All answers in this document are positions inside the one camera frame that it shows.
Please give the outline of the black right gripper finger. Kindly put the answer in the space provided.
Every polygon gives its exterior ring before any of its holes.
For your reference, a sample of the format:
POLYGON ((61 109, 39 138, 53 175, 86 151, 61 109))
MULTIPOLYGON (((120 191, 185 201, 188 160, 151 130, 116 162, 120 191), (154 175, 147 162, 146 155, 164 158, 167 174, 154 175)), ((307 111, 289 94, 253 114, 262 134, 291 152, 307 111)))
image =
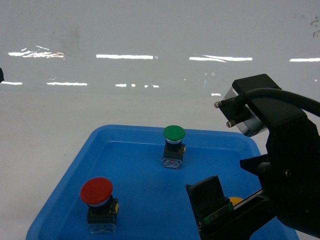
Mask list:
POLYGON ((208 226, 233 211, 231 200, 224 195, 217 175, 185 186, 192 212, 198 227, 208 226))

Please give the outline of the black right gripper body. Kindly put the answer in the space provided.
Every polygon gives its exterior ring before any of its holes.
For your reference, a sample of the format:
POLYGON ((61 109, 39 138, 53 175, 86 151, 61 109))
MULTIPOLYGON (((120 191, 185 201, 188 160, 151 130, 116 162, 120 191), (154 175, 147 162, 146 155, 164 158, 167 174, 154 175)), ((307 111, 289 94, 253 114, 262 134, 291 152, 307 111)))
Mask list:
POLYGON ((261 189, 233 206, 233 211, 207 226, 203 240, 248 240, 273 218, 285 226, 320 235, 320 137, 305 109, 279 100, 248 104, 269 130, 267 154, 243 159, 240 167, 258 177, 261 189))

